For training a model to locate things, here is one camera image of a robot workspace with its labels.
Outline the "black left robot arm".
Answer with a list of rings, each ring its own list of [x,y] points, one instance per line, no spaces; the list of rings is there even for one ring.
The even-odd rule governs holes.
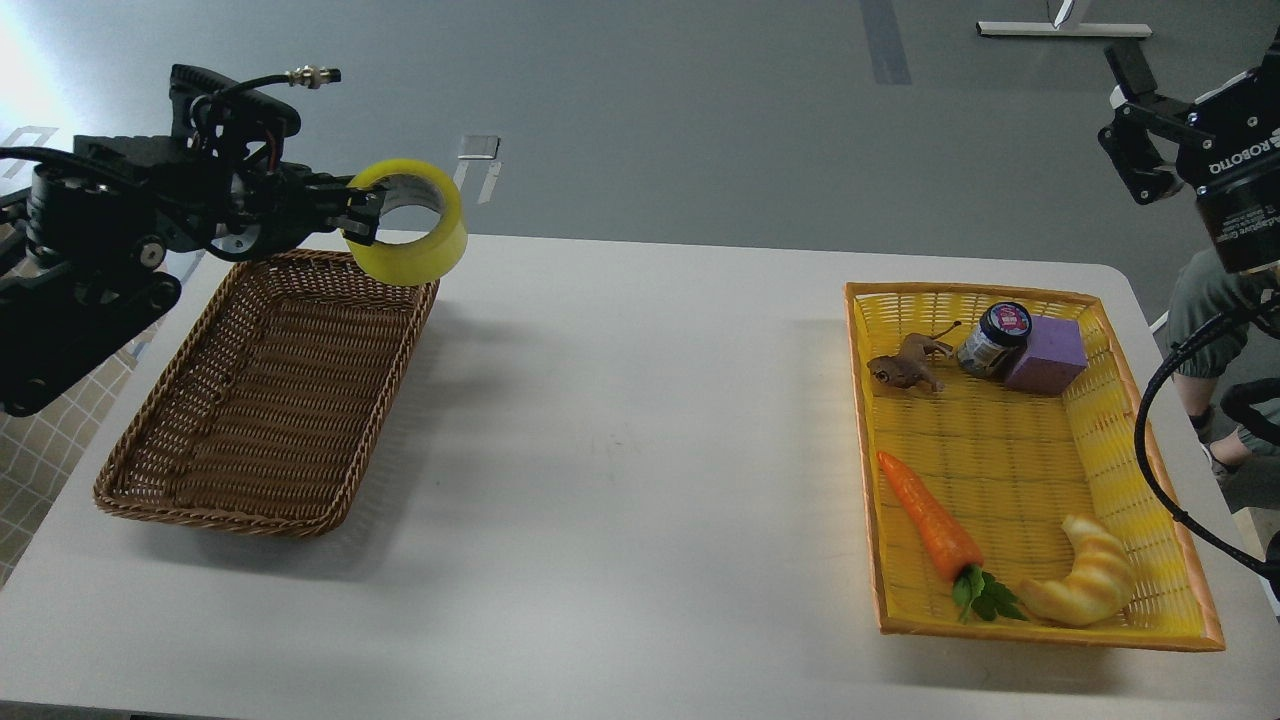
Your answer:
[[[3,197],[3,411],[40,413],[170,311],[173,252],[251,263],[330,231],[371,243],[385,191],[285,161],[301,118],[266,94],[340,79],[326,67],[237,81],[175,64],[166,135],[4,149],[33,169]]]

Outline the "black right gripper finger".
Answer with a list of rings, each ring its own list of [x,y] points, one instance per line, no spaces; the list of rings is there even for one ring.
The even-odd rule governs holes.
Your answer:
[[[1103,56],[1119,92],[1119,100],[1114,102],[1112,126],[1187,126],[1192,113],[1190,104],[1158,91],[1158,83],[1138,40],[1120,38],[1103,50]]]

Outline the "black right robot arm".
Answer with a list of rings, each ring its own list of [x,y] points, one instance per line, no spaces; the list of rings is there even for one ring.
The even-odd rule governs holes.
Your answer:
[[[1121,38],[1103,51],[1123,100],[1098,132],[1120,181],[1139,205],[1166,199],[1185,186],[1228,274],[1277,269],[1277,31],[1258,67],[1244,70],[1194,102],[1164,96],[1139,41]],[[1169,164],[1149,137],[1178,146]],[[1277,325],[1265,318],[1277,311],[1277,293],[1254,307],[1216,313],[1165,357],[1140,396],[1133,442],[1135,460],[1153,496],[1171,518],[1206,543],[1263,578],[1277,596],[1277,536],[1266,560],[1229,544],[1196,521],[1155,479],[1146,443],[1149,406],[1164,383],[1194,351],[1228,331],[1253,323],[1277,340]],[[1230,387],[1221,409],[1261,439],[1277,445],[1277,423],[1258,406],[1277,398],[1277,377]]]

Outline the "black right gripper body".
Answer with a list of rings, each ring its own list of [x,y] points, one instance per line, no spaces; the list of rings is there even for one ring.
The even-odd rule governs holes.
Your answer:
[[[1192,190],[1228,272],[1277,268],[1277,42],[1257,67],[1189,104],[1187,126],[1110,122],[1098,132],[1100,146],[1139,205]]]

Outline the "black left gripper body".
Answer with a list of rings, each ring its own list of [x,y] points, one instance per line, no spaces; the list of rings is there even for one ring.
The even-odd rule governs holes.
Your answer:
[[[346,210],[346,178],[284,161],[233,177],[227,214],[215,220],[207,251],[229,263],[250,263],[298,247],[334,229]]]

